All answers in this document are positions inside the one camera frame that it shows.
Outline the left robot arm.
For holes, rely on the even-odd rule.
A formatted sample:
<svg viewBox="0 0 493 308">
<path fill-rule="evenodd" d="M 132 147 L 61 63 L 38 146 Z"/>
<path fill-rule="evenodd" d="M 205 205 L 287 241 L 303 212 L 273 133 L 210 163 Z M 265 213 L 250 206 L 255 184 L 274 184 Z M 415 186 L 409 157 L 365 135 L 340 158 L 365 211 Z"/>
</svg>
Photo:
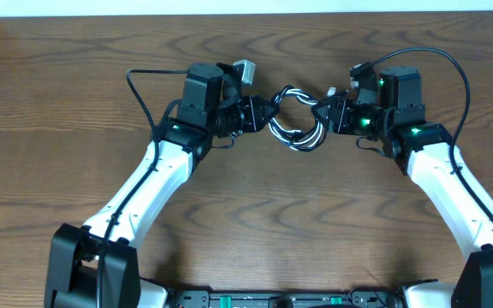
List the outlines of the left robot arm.
<svg viewBox="0 0 493 308">
<path fill-rule="evenodd" d="M 140 277 L 138 251 L 172 194 L 213 149 L 215 138 L 256 133 L 279 108 L 245 96 L 255 64 L 195 63 L 184 70 L 181 98 L 152 122 L 150 143 L 116 195 L 81 227 L 64 223 L 53 235 L 46 307 L 165 307 L 165 287 Z"/>
</svg>

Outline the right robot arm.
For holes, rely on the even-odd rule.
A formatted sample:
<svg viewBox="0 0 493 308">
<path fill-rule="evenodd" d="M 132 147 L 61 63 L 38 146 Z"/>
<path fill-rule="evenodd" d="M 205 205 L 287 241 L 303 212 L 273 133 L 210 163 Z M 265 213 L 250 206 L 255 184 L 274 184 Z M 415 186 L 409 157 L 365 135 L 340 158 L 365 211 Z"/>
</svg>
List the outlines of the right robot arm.
<svg viewBox="0 0 493 308">
<path fill-rule="evenodd" d="M 381 141 L 379 154 L 397 163 L 436 206 L 466 260 L 459 280 L 408 283 L 389 307 L 493 307 L 493 199 L 465 165 L 446 128 L 427 122 L 421 76 L 414 67 L 379 73 L 350 70 L 355 98 L 330 92 L 312 107 L 329 133 Z"/>
</svg>

